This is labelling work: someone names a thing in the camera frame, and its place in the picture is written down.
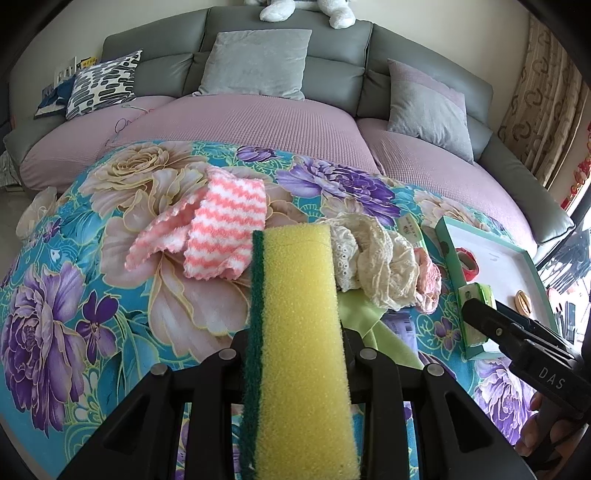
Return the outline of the pink lace scrunchie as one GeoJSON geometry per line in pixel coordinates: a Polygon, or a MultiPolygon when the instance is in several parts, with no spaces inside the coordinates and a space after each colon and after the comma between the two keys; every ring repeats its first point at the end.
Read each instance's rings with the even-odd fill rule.
{"type": "Polygon", "coordinates": [[[441,272],[425,248],[415,249],[415,259],[419,266],[415,304],[422,313],[432,314],[439,305],[442,290],[441,272]]]}

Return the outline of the pink white striped fluffy cloth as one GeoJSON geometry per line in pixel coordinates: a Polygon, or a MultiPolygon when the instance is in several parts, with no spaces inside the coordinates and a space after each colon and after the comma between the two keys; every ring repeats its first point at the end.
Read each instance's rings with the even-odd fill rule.
{"type": "Polygon", "coordinates": [[[238,279],[252,261],[252,233],[266,226],[266,188],[214,166],[205,183],[157,216],[136,237],[124,266],[132,271],[155,253],[180,254],[183,275],[238,279]]]}

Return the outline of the mauve sofa seat cover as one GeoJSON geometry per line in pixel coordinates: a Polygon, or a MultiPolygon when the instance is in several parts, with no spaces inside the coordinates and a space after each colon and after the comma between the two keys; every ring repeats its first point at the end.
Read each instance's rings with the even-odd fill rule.
{"type": "Polygon", "coordinates": [[[390,132],[384,120],[353,119],[311,100],[224,95],[138,97],[66,121],[55,115],[21,123],[7,140],[33,191],[65,191],[107,151],[148,140],[213,141],[283,150],[384,175],[470,206],[498,220],[535,253],[532,227],[509,193],[482,166],[417,138],[390,132]]]}

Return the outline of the beige patterned curtain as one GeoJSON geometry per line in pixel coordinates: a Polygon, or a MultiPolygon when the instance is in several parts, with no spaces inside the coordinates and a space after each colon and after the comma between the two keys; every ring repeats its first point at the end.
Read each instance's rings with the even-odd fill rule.
{"type": "Polygon", "coordinates": [[[530,16],[523,68],[498,135],[546,188],[572,147],[588,94],[566,49],[549,27],[530,16]]]}

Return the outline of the grey mauve right cushion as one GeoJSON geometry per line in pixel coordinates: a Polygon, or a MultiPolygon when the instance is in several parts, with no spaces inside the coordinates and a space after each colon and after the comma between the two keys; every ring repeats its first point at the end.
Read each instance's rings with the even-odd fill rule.
{"type": "Polygon", "coordinates": [[[388,130],[421,139],[473,163],[465,95],[397,60],[389,59],[388,66],[388,130]]]}

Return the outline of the light green microfibre cloth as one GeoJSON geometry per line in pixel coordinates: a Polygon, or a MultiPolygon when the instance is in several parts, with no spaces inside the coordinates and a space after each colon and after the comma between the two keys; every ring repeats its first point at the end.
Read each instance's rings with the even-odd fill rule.
{"type": "Polygon", "coordinates": [[[359,333],[366,347],[385,354],[398,365],[422,370],[419,356],[382,321],[386,310],[376,306],[363,290],[338,293],[339,320],[359,333]]]}

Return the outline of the grey leather sofa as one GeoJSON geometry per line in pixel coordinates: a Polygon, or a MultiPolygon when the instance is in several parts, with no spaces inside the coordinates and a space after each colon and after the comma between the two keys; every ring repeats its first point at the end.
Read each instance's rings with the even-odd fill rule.
{"type": "MultiPolygon", "coordinates": [[[[542,258],[572,231],[574,224],[551,194],[488,127],[491,86],[440,54],[384,27],[360,21],[345,30],[332,29],[322,15],[297,11],[287,21],[290,29],[311,31],[301,90],[304,100],[341,109],[361,120],[388,123],[390,76],[387,60],[395,57],[454,87],[467,97],[468,129],[474,162],[482,166],[509,193],[532,227],[542,258]]],[[[217,6],[160,19],[108,36],[102,48],[104,60],[136,50],[141,59],[135,70],[135,98],[195,96],[205,62],[216,35],[222,31],[265,30],[254,6],[217,6]]],[[[4,138],[7,140],[14,128],[4,138]]],[[[18,179],[20,161],[8,150],[18,179]]]]}

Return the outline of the green tissue pack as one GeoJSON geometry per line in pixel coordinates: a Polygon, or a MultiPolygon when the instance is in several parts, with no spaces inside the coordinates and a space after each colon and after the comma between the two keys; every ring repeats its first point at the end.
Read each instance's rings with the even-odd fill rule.
{"type": "Polygon", "coordinates": [[[415,249],[422,248],[425,252],[428,251],[422,229],[412,213],[407,213],[397,218],[396,226],[398,232],[408,240],[415,249]]]}
{"type": "Polygon", "coordinates": [[[488,341],[480,328],[490,310],[496,310],[492,287],[482,283],[464,285],[458,290],[461,317],[464,322],[464,340],[467,347],[477,347],[488,341]]]}

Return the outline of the grey centre cushion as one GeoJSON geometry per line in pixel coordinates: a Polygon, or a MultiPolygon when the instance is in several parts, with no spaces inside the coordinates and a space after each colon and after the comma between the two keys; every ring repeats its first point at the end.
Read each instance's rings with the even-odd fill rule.
{"type": "Polygon", "coordinates": [[[301,88],[310,40],[307,29],[218,33],[193,94],[304,100],[301,88]]]}

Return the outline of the books behind sofa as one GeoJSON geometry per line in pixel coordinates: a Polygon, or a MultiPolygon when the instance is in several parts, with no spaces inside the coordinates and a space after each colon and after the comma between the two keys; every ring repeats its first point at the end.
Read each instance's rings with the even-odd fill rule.
{"type": "Polygon", "coordinates": [[[93,56],[82,60],[72,57],[64,66],[54,71],[53,82],[42,90],[41,99],[48,97],[57,86],[72,78],[79,70],[94,66],[97,63],[98,58],[93,56]]]}

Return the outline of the cream lace scrunchie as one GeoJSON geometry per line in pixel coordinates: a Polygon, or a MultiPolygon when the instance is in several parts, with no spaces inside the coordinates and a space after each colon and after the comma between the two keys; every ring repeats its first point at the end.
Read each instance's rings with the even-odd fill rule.
{"type": "Polygon", "coordinates": [[[329,227],[339,290],[361,289],[383,309],[399,311],[415,304],[420,267],[406,238],[365,214],[341,213],[318,223],[329,227]]]}

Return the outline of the dark blue cushion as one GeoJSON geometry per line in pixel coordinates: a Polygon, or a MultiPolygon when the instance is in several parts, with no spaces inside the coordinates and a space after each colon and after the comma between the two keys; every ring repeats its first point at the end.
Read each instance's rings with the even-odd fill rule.
{"type": "Polygon", "coordinates": [[[53,115],[64,115],[69,98],[72,94],[75,76],[64,80],[55,87],[39,104],[34,118],[44,118],[53,115]]]}

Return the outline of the yellow green scouring sponge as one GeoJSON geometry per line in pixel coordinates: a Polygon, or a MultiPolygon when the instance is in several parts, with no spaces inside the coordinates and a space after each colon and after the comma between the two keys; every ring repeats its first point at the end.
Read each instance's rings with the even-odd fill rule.
{"type": "Polygon", "coordinates": [[[240,474],[359,478],[329,228],[270,228],[252,242],[240,474]]]}

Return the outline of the floral patterned table cover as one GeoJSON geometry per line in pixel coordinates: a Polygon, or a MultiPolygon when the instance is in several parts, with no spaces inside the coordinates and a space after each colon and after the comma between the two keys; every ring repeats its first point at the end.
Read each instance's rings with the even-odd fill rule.
{"type": "Polygon", "coordinates": [[[385,309],[382,321],[424,364],[439,364],[514,449],[531,417],[532,388],[505,358],[468,360],[464,322],[448,267],[429,228],[446,216],[510,242],[494,219],[385,176],[325,160],[214,142],[133,143],[78,179],[34,229],[1,284],[1,419],[38,477],[60,473],[150,372],[182,370],[228,348],[249,329],[252,276],[196,280],[182,256],[155,253],[132,271],[139,233],[222,168],[266,188],[264,230],[320,224],[341,213],[396,231],[412,213],[442,276],[437,310],[385,309]]]}

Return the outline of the black white patterned cushion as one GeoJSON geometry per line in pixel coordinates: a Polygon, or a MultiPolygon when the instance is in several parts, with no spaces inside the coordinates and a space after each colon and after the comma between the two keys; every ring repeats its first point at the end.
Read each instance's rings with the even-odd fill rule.
{"type": "Polygon", "coordinates": [[[72,120],[135,98],[135,69],[141,50],[80,70],[66,106],[65,119],[72,120]]]}

